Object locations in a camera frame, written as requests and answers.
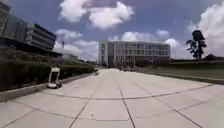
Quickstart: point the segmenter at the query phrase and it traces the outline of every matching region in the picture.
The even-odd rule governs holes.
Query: paved walkway
[[[0,104],[0,128],[223,127],[223,86],[113,69]]]

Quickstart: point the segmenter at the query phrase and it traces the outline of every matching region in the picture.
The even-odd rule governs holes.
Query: low wall
[[[92,75],[92,73],[63,79],[63,80],[60,80],[60,82],[65,84],[65,83],[71,82],[73,80],[81,79],[81,78],[84,78],[84,77],[87,77],[90,75]],[[46,88],[47,88],[47,83],[40,84],[40,85],[34,85],[34,86],[30,86],[30,87],[25,87],[25,88],[21,88],[21,89],[10,90],[10,91],[6,91],[6,92],[1,92],[0,93],[0,103],[11,100],[11,99],[15,99],[15,98],[18,98],[21,96],[29,95],[29,94],[32,94],[35,92],[39,92]]]

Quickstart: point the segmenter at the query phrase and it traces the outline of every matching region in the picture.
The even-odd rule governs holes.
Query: grass
[[[224,69],[144,69],[145,73],[163,73],[173,75],[184,75],[194,77],[204,77],[213,79],[224,79]]]

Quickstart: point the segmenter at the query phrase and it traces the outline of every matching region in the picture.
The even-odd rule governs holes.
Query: building facade
[[[78,57],[77,57],[77,56],[72,55],[72,54],[69,54],[69,53],[64,53],[64,54],[62,55],[62,58],[63,58],[63,59],[70,60],[70,61],[77,61],[77,60],[78,60]]]
[[[27,22],[14,15],[9,15],[2,36],[25,42],[26,30]]]
[[[52,50],[57,36],[38,24],[28,24],[25,42],[44,49]]]
[[[170,58],[170,45],[148,42],[99,43],[99,63],[108,67],[135,66],[139,61],[160,63]]]
[[[2,36],[2,32],[4,31],[9,12],[10,7],[0,1],[0,36]]]

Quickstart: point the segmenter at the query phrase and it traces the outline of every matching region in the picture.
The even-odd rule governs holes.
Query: white cloud
[[[188,46],[180,43],[175,38],[169,38],[165,43],[170,44],[171,57],[175,59],[192,59],[191,54],[187,51]]]
[[[87,4],[91,0],[64,0],[61,4],[60,17],[70,23],[79,22],[83,15],[88,12]]]
[[[142,33],[142,32],[125,32],[121,37],[113,36],[109,37],[110,41],[152,41],[155,42],[157,39],[155,36],[150,33]]]
[[[82,37],[82,34],[67,29],[59,29],[56,31],[56,34],[64,39],[76,39]]]
[[[167,39],[170,36],[170,33],[167,30],[157,29],[156,34],[161,39]]]
[[[197,29],[197,25],[192,21],[189,21],[189,25],[187,26],[187,31],[192,33],[195,29]]]
[[[62,48],[62,44],[56,41],[54,51],[62,54],[73,54],[84,60],[97,59],[98,42],[78,39],[79,37],[81,37],[82,34],[66,29],[59,29],[57,33],[59,33],[59,35],[63,35],[62,39],[66,40],[66,42],[64,48]]]
[[[58,41],[55,41],[55,46],[54,46],[54,50],[56,52],[59,53],[69,53],[69,54],[73,54],[73,55],[80,55],[83,53],[83,50],[79,49],[78,47],[76,47],[75,45],[71,45],[71,44],[65,44],[64,48],[62,48],[62,44],[59,43]]]
[[[90,9],[89,20],[94,27],[102,30],[112,28],[131,19],[134,14],[132,7],[117,2],[116,7],[100,7]]]
[[[166,44],[169,44],[171,47],[176,48],[180,43],[174,39],[174,38],[169,38],[165,41]]]
[[[208,7],[201,14],[200,21],[196,25],[192,23],[192,26],[198,26],[205,36],[208,45],[205,49],[206,54],[224,55],[224,2]]]

